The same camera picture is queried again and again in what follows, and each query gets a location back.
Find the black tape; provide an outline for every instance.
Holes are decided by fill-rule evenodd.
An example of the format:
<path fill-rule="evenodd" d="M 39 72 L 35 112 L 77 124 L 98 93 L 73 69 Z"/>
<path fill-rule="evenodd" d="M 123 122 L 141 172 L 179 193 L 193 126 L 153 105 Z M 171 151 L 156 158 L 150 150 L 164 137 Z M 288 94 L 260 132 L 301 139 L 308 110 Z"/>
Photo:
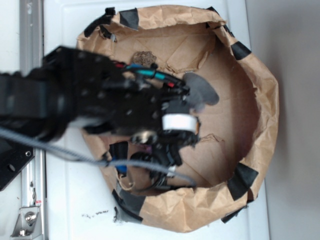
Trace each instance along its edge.
<path fill-rule="evenodd" d="M 108 7 L 105 10 L 105 14 L 103 14 L 101 17 L 94 20 L 92 23 L 89 24 L 84 30 L 84 36 L 87 38 L 91 36 L 91 34 L 94 32 L 96 27 L 102 24 L 110 25 L 111 19 L 116 14 L 116 10 L 114 7 Z"/>
<path fill-rule="evenodd" d="M 231 49 L 236 60 L 244 59 L 251 54 L 250 49 L 243 45 L 240 41 L 232 44 Z"/>
<path fill-rule="evenodd" d="M 217 12 L 217 10 L 213 6 L 208 7 L 207 10 L 213 11 L 213 12 L 217 13 L 220 16 L 220 14 Z"/>
<path fill-rule="evenodd" d="M 213 11 L 213 12 L 215 12 L 215 13 L 217 13 L 217 14 L 219 15 L 219 13 L 217 12 L 217 10 L 215 10 L 213 6 L 208 7 L 206 10 Z M 206 29 L 210 28 L 210 26 L 209 26 L 209 24 L 208 24 L 207 22 L 205 23 L 205 28 L 206 28 Z"/>
<path fill-rule="evenodd" d="M 235 35 L 232 33 L 232 31 L 230 31 L 227 25 L 223 25 L 223 28 L 226 30 L 227 33 L 231 35 L 231 37 L 235 37 Z"/>
<path fill-rule="evenodd" d="M 212 6 L 207 8 L 207 10 L 213 11 L 215 13 L 217 13 L 219 16 L 220 14 L 217 12 L 217 10 L 215 10 Z M 235 35 L 232 33 L 232 31 L 230 31 L 229 27 L 227 25 L 223 25 L 223 28 L 227 31 L 227 33 L 229 33 L 232 37 L 235 37 Z"/>
<path fill-rule="evenodd" d="M 227 222 L 229 222 L 232 218 L 234 217 L 237 217 L 238 216 L 238 213 L 242 210 L 242 209 L 246 209 L 248 206 L 244 206 L 242 208 L 240 208 L 239 210 L 233 212 L 233 213 L 230 213 L 229 215 L 221 218 L 221 221 L 226 224 Z"/>
<path fill-rule="evenodd" d="M 120 11 L 120 24 L 134 29 L 138 30 L 139 26 L 139 16 L 138 16 L 138 10 L 135 9 L 130 9 L 126 11 Z"/>
<path fill-rule="evenodd" d="M 103 36 L 107 39 L 110 39 L 112 35 L 111 32 L 109 32 L 108 29 L 106 29 L 103 25 L 100 25 L 99 27 Z"/>
<path fill-rule="evenodd" d="M 242 164 L 238 163 L 234 175 L 228 180 L 228 188 L 234 201 L 241 198 L 252 186 L 259 173 Z"/>
<path fill-rule="evenodd" d="M 145 196 L 136 196 L 124 190 L 120 191 L 120 196 L 117 194 L 116 190 L 113 190 L 112 195 L 123 210 L 120 214 L 122 220 L 135 223 L 142 222 L 143 218 L 139 216 L 139 213 L 145 202 Z"/>
<path fill-rule="evenodd" d="M 129 144 L 127 141 L 110 144 L 109 153 L 113 159 L 127 159 Z"/>

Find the black metal plate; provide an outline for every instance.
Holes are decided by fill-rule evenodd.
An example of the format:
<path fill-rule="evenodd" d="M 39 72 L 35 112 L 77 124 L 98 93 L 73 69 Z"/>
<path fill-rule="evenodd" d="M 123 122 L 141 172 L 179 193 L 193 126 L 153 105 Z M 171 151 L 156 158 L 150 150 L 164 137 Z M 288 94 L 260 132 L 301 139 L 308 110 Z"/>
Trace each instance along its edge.
<path fill-rule="evenodd" d="M 34 157 L 34 149 L 0 138 L 0 191 L 4 190 Z"/>

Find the white cylindrical object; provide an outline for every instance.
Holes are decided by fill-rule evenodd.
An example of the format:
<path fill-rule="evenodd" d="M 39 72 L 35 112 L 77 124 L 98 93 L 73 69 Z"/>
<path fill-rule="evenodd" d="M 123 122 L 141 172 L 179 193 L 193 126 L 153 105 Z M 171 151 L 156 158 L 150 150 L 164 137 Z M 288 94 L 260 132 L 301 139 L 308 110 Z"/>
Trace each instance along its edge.
<path fill-rule="evenodd" d="M 198 121 L 195 116 L 182 113 L 166 114 L 162 117 L 162 128 L 168 130 L 183 130 L 197 132 Z"/>

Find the crumpled brown paper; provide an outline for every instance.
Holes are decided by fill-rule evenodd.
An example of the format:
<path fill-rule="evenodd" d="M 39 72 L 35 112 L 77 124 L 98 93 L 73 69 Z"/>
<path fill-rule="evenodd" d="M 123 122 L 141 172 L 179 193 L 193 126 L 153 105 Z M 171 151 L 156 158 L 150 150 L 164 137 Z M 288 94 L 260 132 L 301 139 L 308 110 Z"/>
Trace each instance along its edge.
<path fill-rule="evenodd" d="M 199 115 L 201 141 L 195 149 L 185 147 L 180 151 L 184 163 L 177 171 L 194 178 L 198 187 L 147 196 L 139 213 L 145 225 L 190 232 L 258 196 L 276 144 L 278 83 L 252 53 L 235 59 L 231 46 L 238 40 L 226 31 L 226 22 L 216 12 L 177 5 L 137 11 L 138 31 L 121 25 L 117 14 L 111 25 L 104 25 L 115 35 L 115 42 L 101 37 L 97 27 L 89 37 L 82 33 L 77 46 L 126 63 L 131 62 L 135 52 L 151 51 L 160 70 L 179 77 L 186 71 L 195 71 L 216 89 L 219 103 L 206 106 Z M 84 137 L 97 158 L 109 149 L 110 143 L 119 140 Z M 249 191 L 234 200 L 227 181 L 239 162 L 258 175 Z M 111 190 L 116 189 L 115 169 L 101 171 Z"/>

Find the silver bracket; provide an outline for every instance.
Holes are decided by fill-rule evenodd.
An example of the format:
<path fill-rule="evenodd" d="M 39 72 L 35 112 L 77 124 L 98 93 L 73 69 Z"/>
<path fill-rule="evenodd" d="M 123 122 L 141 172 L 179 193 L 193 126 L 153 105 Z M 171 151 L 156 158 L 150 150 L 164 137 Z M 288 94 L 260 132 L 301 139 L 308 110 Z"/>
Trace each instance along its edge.
<path fill-rule="evenodd" d="M 22 207 L 11 240 L 43 240 L 42 216 L 38 206 Z"/>

